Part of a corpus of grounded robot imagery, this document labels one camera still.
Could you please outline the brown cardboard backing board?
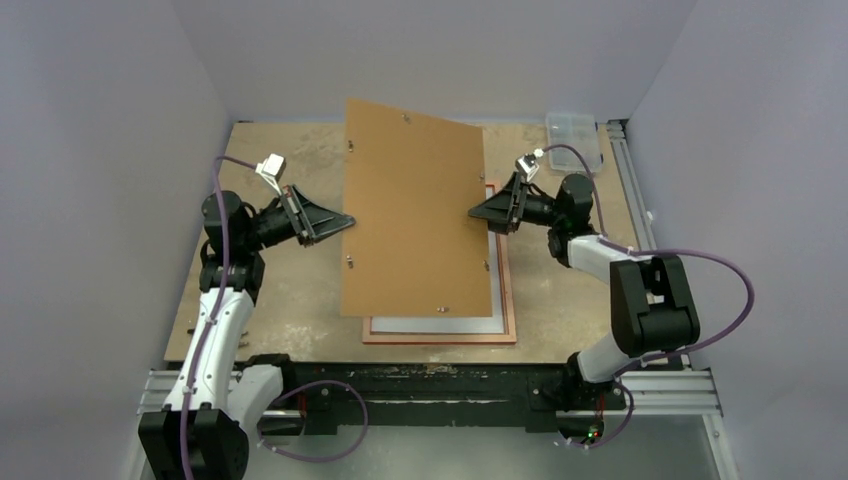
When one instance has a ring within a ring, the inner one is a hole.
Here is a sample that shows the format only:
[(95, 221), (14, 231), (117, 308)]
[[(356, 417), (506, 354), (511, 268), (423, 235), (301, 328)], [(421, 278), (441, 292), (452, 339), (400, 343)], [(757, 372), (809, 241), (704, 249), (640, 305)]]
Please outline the brown cardboard backing board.
[(350, 98), (344, 138), (342, 315), (490, 316), (482, 129)]

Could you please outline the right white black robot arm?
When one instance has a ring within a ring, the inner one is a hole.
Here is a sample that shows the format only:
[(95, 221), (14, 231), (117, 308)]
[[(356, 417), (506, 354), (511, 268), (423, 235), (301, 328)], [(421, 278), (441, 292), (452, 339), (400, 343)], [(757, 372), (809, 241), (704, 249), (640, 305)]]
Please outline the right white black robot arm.
[(671, 353), (700, 336), (682, 260), (675, 254), (636, 255), (613, 246), (590, 219), (594, 193), (593, 181), (580, 174), (567, 175), (554, 196), (513, 174), (468, 211), (497, 234), (512, 233), (525, 223), (546, 228), (553, 259), (608, 286), (609, 333), (569, 358), (556, 389), (576, 407), (596, 399), (602, 386), (643, 355)]

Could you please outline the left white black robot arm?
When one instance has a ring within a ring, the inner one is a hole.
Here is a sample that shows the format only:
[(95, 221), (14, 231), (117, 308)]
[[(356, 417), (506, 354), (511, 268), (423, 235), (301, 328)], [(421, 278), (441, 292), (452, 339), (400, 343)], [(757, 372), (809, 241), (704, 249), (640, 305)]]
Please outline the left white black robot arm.
[(233, 379), (239, 343), (262, 287), (263, 250), (294, 239), (313, 246), (355, 225), (296, 186), (255, 210), (217, 190), (201, 206), (207, 240), (200, 253), (197, 322), (185, 361), (161, 407), (142, 414), (138, 435), (157, 479), (244, 477), (261, 409), (284, 409), (298, 382), (274, 356), (255, 357)]

